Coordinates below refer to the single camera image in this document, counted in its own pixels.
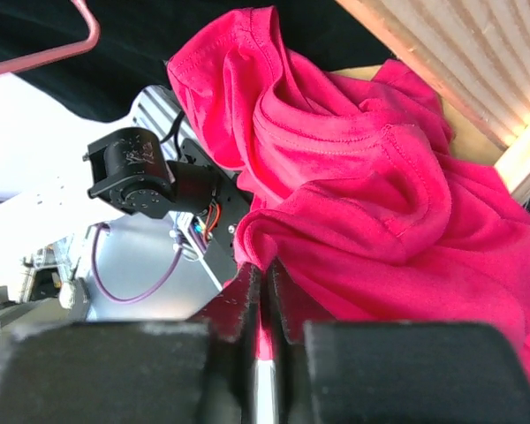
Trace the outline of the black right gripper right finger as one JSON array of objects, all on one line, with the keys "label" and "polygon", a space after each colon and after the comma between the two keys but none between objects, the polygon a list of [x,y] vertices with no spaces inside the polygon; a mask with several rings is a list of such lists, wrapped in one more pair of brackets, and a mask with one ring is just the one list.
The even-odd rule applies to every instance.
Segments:
[{"label": "black right gripper right finger", "polygon": [[477,322],[339,322],[279,261],[267,299],[283,423],[530,423],[530,382]]}]

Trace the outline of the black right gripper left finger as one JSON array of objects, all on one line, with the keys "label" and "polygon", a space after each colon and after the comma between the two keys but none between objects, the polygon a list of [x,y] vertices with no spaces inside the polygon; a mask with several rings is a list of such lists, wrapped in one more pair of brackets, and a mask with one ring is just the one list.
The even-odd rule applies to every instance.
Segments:
[{"label": "black right gripper left finger", "polygon": [[0,423],[248,423],[261,272],[183,321],[23,328],[0,352]]}]

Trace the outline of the pink red t-shirt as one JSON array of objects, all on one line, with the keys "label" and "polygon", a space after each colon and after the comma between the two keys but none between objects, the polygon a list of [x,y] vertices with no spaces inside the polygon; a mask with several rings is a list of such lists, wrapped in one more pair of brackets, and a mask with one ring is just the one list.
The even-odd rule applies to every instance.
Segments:
[{"label": "pink red t-shirt", "polygon": [[530,214],[492,167],[451,155],[414,72],[324,72],[285,47],[272,7],[225,13],[167,72],[208,155],[254,196],[238,263],[279,260],[340,320],[491,323],[530,378]]}]

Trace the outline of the black t-shirt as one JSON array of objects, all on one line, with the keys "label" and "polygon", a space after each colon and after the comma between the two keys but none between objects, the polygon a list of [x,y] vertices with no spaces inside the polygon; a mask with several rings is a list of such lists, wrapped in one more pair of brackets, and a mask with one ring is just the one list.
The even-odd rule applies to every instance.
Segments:
[{"label": "black t-shirt", "polygon": [[[168,60],[204,26],[234,9],[276,7],[284,44],[325,71],[381,64],[392,53],[334,1],[90,1],[101,37],[87,54],[19,77],[75,115],[109,123],[139,91],[167,86]],[[0,1],[0,62],[84,39],[68,1]]]}]

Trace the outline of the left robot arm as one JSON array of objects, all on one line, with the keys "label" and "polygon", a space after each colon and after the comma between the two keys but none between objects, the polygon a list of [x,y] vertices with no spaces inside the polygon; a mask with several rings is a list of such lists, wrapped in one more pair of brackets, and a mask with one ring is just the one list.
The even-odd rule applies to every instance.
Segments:
[{"label": "left robot arm", "polygon": [[235,276],[233,234],[253,197],[204,151],[171,90],[144,88],[131,126],[89,144],[84,159],[90,198],[128,216],[171,218],[217,288]]}]

